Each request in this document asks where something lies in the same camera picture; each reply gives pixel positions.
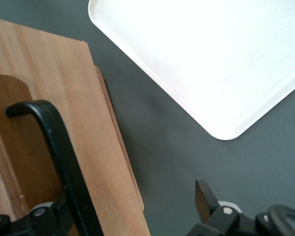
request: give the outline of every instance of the wooden panel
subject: wooden panel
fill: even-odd
[[[149,235],[87,43],[0,20],[0,75],[59,110],[104,234]]]

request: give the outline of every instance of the wooden board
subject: wooden board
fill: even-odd
[[[33,100],[48,100],[59,110],[104,234],[149,235],[142,199],[87,43],[0,20],[0,75],[19,79]],[[22,94],[14,88],[9,93]],[[7,156],[11,152],[0,148],[0,158]],[[10,189],[2,179],[1,186]]]

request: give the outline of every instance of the white tray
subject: white tray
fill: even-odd
[[[90,0],[88,13],[218,139],[295,89],[295,0]]]

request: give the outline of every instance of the gray table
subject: gray table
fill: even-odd
[[[0,19],[88,43],[108,85],[153,236],[182,236],[199,221],[196,179],[254,217],[295,208],[295,91],[244,134],[203,130],[89,20],[87,0],[0,0]]]

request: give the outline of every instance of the cutting board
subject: cutting board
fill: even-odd
[[[4,109],[44,99],[68,130],[105,235],[149,235],[143,202],[87,43],[0,20],[0,214],[17,219],[61,187],[38,125]]]
[[[218,139],[295,89],[295,0],[90,0],[88,13]]]

